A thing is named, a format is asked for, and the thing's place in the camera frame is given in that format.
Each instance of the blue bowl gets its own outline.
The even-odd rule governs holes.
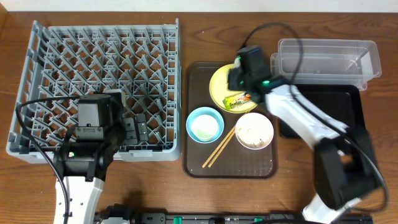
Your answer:
[[[211,139],[209,139],[207,141],[202,141],[202,140],[198,139],[195,136],[195,134],[192,132],[192,129],[191,129],[193,121],[197,117],[199,117],[201,115],[210,115],[210,116],[214,117],[214,119],[216,119],[217,124],[218,124],[217,133]],[[221,116],[221,114],[217,110],[214,110],[213,108],[209,108],[209,107],[201,107],[201,108],[195,109],[194,111],[192,111],[189,114],[189,116],[187,118],[186,127],[187,127],[188,135],[194,141],[199,142],[199,143],[211,143],[211,142],[217,140],[221,136],[221,134],[223,133],[223,131],[224,131],[224,119],[223,119],[223,117]]]

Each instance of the wooden chopstick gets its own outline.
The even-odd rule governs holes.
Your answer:
[[[225,136],[225,138],[222,140],[222,142],[217,146],[217,148],[211,153],[209,158],[206,160],[206,162],[203,164],[202,168],[205,168],[207,163],[210,162],[211,158],[217,153],[217,151],[223,146],[224,142],[229,138],[231,134],[233,134],[235,131],[235,126],[229,131],[229,133]]]
[[[229,131],[229,133],[225,136],[225,138],[222,140],[222,142],[217,146],[217,148],[211,153],[209,158],[206,160],[206,162],[202,165],[202,168],[205,168],[207,163],[210,162],[211,158],[217,153],[216,157],[213,158],[213,161],[209,164],[209,167],[213,165],[213,163],[216,161],[217,157],[221,154],[221,152],[224,150],[225,146],[228,144],[229,140],[231,140],[233,134],[235,132],[235,126]]]
[[[216,159],[218,158],[218,156],[221,154],[221,152],[223,152],[224,148],[226,147],[226,145],[228,144],[229,140],[231,140],[231,138],[234,136],[234,132],[232,134],[229,135],[228,139],[226,140],[225,144],[221,147],[221,149],[219,149],[219,151],[217,152],[216,156],[213,158],[213,160],[211,161],[211,163],[209,164],[209,168],[213,165],[213,163],[216,161]]]

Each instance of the yellow packet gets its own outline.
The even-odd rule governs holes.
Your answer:
[[[228,96],[224,100],[225,109],[230,110],[237,108],[245,103],[251,102],[251,95],[246,93],[239,93],[234,96]]]

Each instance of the wooden table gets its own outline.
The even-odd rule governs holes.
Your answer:
[[[391,202],[373,217],[379,224],[398,222],[398,14],[13,12],[0,32],[0,223],[52,223],[55,213],[55,177],[49,166],[20,161],[4,149],[33,20],[45,26],[78,26],[173,24],[176,17],[182,29],[183,71],[193,62],[232,62],[245,36],[271,21],[288,22],[303,38],[375,41],[383,74],[368,83],[361,97]],[[286,37],[287,32],[272,28],[258,32],[250,43],[262,44],[271,55]],[[315,194],[312,152],[303,141],[277,140],[279,171],[269,180],[193,179],[184,173],[181,159],[113,162],[97,211],[114,203],[179,213],[299,211]],[[378,191],[361,205],[375,207],[381,200]]]

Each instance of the black tray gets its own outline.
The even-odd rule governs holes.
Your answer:
[[[296,85],[301,94],[323,112],[347,124],[365,128],[361,95],[353,85]],[[288,139],[300,138],[289,125],[279,120],[279,134]]]
[[[225,63],[198,62],[188,69],[186,86],[188,96],[185,97],[186,106],[184,121],[194,110],[202,106],[216,109],[223,116],[224,131],[220,138],[209,144],[200,144],[192,140],[187,134],[185,126],[185,147],[183,153],[183,168],[185,172],[196,178],[237,178],[237,179],[266,179],[277,171],[277,147],[275,118],[271,116],[264,105],[258,105],[252,112],[267,116],[274,126],[274,138],[264,149],[251,150],[243,147],[235,136],[232,137],[224,151],[217,158],[212,167],[202,168],[203,163],[218,144],[229,133],[242,114],[233,114],[219,109],[211,99],[209,83],[213,74]]]

